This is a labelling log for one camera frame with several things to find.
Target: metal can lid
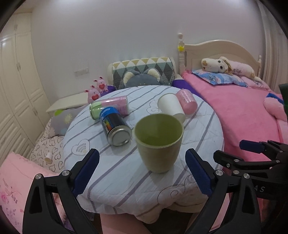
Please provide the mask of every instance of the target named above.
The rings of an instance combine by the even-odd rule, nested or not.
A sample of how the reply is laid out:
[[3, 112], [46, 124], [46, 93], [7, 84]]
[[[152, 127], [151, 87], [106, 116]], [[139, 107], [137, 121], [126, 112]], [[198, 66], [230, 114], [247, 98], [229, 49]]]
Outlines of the metal can lid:
[[132, 137], [132, 130], [127, 126], [122, 126], [111, 134], [111, 143], [114, 146], [125, 145]]

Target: screw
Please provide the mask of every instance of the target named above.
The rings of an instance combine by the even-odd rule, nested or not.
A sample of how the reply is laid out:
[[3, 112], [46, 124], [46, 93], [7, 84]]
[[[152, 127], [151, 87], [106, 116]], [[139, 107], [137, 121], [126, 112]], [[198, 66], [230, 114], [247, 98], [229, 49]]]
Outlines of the screw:
[[221, 171], [221, 170], [217, 170], [217, 171], [216, 171], [216, 175], [218, 175], [218, 176], [222, 176], [222, 175], [223, 175], [223, 171]]
[[244, 173], [243, 176], [244, 176], [245, 179], [249, 179], [250, 178], [249, 174], [247, 174], [247, 173]]
[[40, 179], [42, 177], [42, 175], [41, 174], [37, 174], [37, 175], [35, 175], [35, 179]]
[[68, 170], [62, 171], [63, 176], [67, 176], [67, 175], [69, 175], [69, 173], [70, 173], [70, 171], [68, 171]]

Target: person's leg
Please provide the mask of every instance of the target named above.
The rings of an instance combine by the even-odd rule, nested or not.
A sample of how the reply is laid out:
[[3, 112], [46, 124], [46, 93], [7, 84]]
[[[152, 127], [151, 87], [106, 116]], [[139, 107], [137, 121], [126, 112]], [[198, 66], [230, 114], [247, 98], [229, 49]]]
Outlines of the person's leg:
[[130, 214], [100, 214], [103, 234], [151, 234]]

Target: pink can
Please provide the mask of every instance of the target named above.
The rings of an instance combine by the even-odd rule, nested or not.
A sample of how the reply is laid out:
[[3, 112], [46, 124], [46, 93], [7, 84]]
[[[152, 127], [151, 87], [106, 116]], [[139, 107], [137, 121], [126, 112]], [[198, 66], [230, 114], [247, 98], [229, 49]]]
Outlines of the pink can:
[[96, 100], [90, 104], [90, 114], [92, 119], [99, 119], [101, 111], [108, 106], [116, 108], [123, 116], [129, 115], [127, 96], [112, 97], [104, 100]]
[[193, 97], [193, 94], [188, 89], [181, 89], [176, 93], [180, 105], [186, 115], [194, 114], [198, 104]]

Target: white headboard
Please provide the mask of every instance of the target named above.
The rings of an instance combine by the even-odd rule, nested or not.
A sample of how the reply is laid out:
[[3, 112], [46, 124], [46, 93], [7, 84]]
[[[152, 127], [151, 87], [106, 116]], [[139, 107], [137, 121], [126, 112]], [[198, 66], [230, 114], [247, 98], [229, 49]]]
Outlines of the white headboard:
[[262, 56], [260, 55], [259, 60], [256, 61], [245, 48], [235, 42], [228, 40], [213, 40], [190, 45], [184, 44], [182, 33], [178, 34], [178, 38], [178, 71], [180, 75], [185, 71], [185, 69], [202, 69], [201, 60], [203, 58], [218, 59], [219, 57], [224, 56], [229, 60], [250, 65], [257, 76], [260, 77]]

